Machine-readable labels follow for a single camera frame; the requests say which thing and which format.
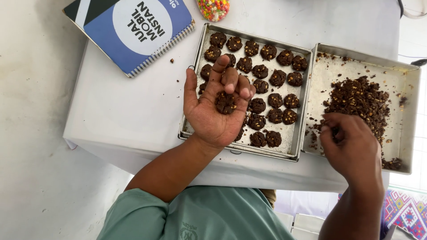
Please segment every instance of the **notebook spiral binding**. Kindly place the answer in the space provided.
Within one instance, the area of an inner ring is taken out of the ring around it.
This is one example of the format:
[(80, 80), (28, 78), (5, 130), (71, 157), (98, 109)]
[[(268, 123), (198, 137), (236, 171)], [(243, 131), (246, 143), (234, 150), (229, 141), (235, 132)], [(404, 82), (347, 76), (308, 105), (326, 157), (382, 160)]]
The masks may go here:
[(182, 30), (179, 34), (172, 37), (165, 45), (161, 46), (159, 50), (154, 52), (151, 56), (148, 57), (143, 63), (139, 64), (137, 68), (135, 68), (130, 73), (127, 73), (126, 76), (130, 78), (136, 77), (140, 72), (145, 70), (149, 65), (151, 65), (154, 61), (160, 58), (163, 54), (169, 51), (173, 46), (175, 46), (179, 41), (185, 38), (190, 32), (192, 32), (196, 28), (195, 21), (191, 21), (191, 24), (188, 25), (184, 30)]

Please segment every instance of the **green shirt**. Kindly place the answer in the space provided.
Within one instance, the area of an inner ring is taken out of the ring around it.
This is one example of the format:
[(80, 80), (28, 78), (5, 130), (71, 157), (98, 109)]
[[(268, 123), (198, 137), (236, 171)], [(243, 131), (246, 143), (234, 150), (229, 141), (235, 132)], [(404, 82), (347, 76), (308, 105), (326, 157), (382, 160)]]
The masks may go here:
[(99, 240), (293, 240), (258, 189), (194, 186), (170, 203), (128, 190), (107, 212)]

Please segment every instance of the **blue notebook cover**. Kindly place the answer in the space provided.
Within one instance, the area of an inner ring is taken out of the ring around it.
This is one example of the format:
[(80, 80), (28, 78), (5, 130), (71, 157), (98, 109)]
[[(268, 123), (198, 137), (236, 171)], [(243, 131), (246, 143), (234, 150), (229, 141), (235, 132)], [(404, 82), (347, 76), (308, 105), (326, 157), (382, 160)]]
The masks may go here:
[(195, 28), (182, 0), (76, 0), (63, 12), (128, 77)]

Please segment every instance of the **white table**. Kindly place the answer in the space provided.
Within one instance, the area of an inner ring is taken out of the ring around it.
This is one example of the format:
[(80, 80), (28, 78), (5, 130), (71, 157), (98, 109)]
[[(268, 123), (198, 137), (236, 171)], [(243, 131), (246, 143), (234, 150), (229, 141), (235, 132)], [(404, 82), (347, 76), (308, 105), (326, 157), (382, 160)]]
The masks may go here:
[[(79, 145), (136, 174), (182, 142), (177, 134), (185, 69), (194, 62), (206, 22), (194, 0), (185, 3), (196, 31), (135, 79), (88, 43), (64, 131), (70, 147)], [(218, 24), (309, 49), (322, 42), (397, 59), (399, 13), (397, 1), (390, 0), (232, 0)], [(389, 174), (383, 179), (388, 186)], [(194, 184), (341, 193), (347, 187), (324, 158), (302, 153), (293, 163), (228, 150)]]

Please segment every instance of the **baking tray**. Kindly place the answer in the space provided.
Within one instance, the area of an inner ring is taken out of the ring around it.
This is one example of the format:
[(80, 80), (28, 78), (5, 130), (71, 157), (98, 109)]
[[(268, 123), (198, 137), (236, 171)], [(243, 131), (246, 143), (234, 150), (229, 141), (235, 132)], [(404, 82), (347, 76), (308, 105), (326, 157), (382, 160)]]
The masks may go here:
[[(317, 57), (317, 53), (328, 53), (336, 56), (336, 59)], [(326, 107), (323, 106), (322, 102), (330, 98), (331, 83), (337, 82), (337, 80), (342, 82), (346, 77), (357, 79), (361, 76), (368, 76), (370, 82), (376, 82), (380, 85), (379, 90), (390, 94), (391, 103), (388, 103), (390, 117), (387, 119), (388, 126), (385, 128), (383, 135), (385, 138), (382, 149), (383, 157), (389, 161), (392, 158), (402, 159), (402, 168), (399, 171), (383, 170), (411, 174), (421, 69), (414, 65), (328, 44), (316, 44), (313, 48), (313, 56), (313, 71), (311, 73), (311, 85), (307, 97), (307, 114), (305, 117), (308, 124), (305, 128), (310, 133), (304, 137), (302, 151), (323, 156), (319, 140), (317, 142), (317, 150), (309, 147), (311, 144), (311, 129), (309, 127), (315, 123), (319, 124), (320, 119), (323, 119), (321, 115), (324, 114)], [(344, 64), (344, 61), (339, 57), (350, 57), (352, 61), (347, 61)], [(399, 107), (400, 97), (396, 96), (396, 94), (402, 94), (402, 96), (408, 98), (404, 108)], [(386, 143), (387, 139), (392, 139), (392, 142)]]
[[(274, 147), (274, 148), (269, 148), (268, 146), (261, 147), (261, 148), (249, 146), (250, 145), (249, 136), (250, 134), (253, 134), (256, 131), (251, 129), (249, 126), (245, 126), (244, 127), (245, 132), (244, 132), (244, 135), (242, 136), (242, 139), (239, 140), (238, 142), (233, 142), (228, 147), (226, 147), (226, 149), (236, 150), (239, 152), (246, 152), (246, 153), (251, 153), (256, 155), (263, 155), (268, 157), (286, 159), (290, 161), (297, 161), (299, 158), (300, 149), (302, 145), (302, 134), (304, 130), (303, 126), (305, 125), (304, 110), (306, 106), (305, 105), (306, 94), (307, 94), (306, 89), (308, 89), (308, 86), (310, 85), (309, 83), (310, 78), (308, 76), (309, 76), (309, 72), (311, 72), (311, 64), (313, 62), (312, 51), (310, 49), (305, 49), (305, 48), (297, 47), (294, 45), (275, 41), (272, 39), (263, 38), (263, 37), (248, 34), (245, 32), (240, 32), (234, 29), (229, 29), (222, 26), (206, 23), (203, 26), (202, 36), (200, 38), (200, 43), (199, 43), (199, 50), (197, 52), (197, 56), (194, 62), (194, 66), (195, 66), (194, 69), (197, 74), (197, 86), (198, 86), (197, 91), (199, 90), (200, 84), (205, 82), (200, 76), (201, 68), (207, 63), (212, 65), (212, 63), (207, 62), (205, 60), (204, 53), (206, 49), (208, 49), (208, 47), (210, 46), (209, 39), (211, 34), (215, 32), (222, 32), (226, 34), (227, 39), (229, 39), (231, 36), (237, 36), (242, 39), (243, 47), (237, 52), (229, 51), (229, 49), (226, 46), (224, 46), (221, 49), (222, 55), (225, 53), (234, 54), (234, 56), (236, 57), (236, 62), (240, 58), (246, 56), (244, 53), (244, 46), (247, 40), (252, 40), (257, 42), (260, 45), (260, 50), (265, 44), (270, 44), (277, 48), (277, 55), (282, 50), (288, 49), (292, 51), (295, 56), (300, 55), (301, 57), (305, 57), (307, 59), (307, 65), (308, 65), (307, 69), (304, 72), (300, 72), (303, 74), (303, 85), (301, 87), (292, 87), (287, 83), (284, 83), (283, 86), (278, 88), (278, 87), (272, 86), (269, 83), (269, 92), (264, 94), (255, 94), (254, 96), (254, 98), (262, 98), (265, 101), (266, 109), (264, 112), (261, 113), (261, 115), (264, 115), (264, 116), (267, 116), (269, 110), (271, 109), (271, 107), (268, 105), (268, 102), (267, 102), (268, 95), (270, 95), (271, 93), (278, 93), (282, 97), (285, 97), (287, 94), (295, 94), (299, 98), (301, 107), (293, 109), (298, 116), (298, 120), (295, 124), (292, 124), (292, 125), (284, 125), (283, 123), (273, 124), (273, 123), (270, 123), (266, 118), (266, 125), (262, 130), (260, 130), (260, 132), (262, 132), (265, 129), (269, 131), (273, 130), (273, 131), (279, 132), (282, 137), (281, 145), (279, 147)], [(294, 72), (291, 66), (281, 66), (277, 63), (276, 59), (272, 59), (271, 61), (263, 60), (260, 53), (258, 53), (256, 56), (253, 56), (251, 58), (252, 58), (252, 66), (264, 64), (269, 69), (268, 76), (263, 79), (266, 82), (269, 82), (270, 76), (272, 75), (274, 69), (280, 69), (284, 71), (286, 74)], [(252, 73), (246, 74), (239, 70), (238, 72), (243, 75), (248, 75), (251, 84), (253, 84), (253, 79), (256, 79), (256, 77), (253, 76)], [(185, 116), (183, 115), (178, 137), (180, 139), (187, 139), (193, 133), (194, 133), (193, 128), (186, 121)]]

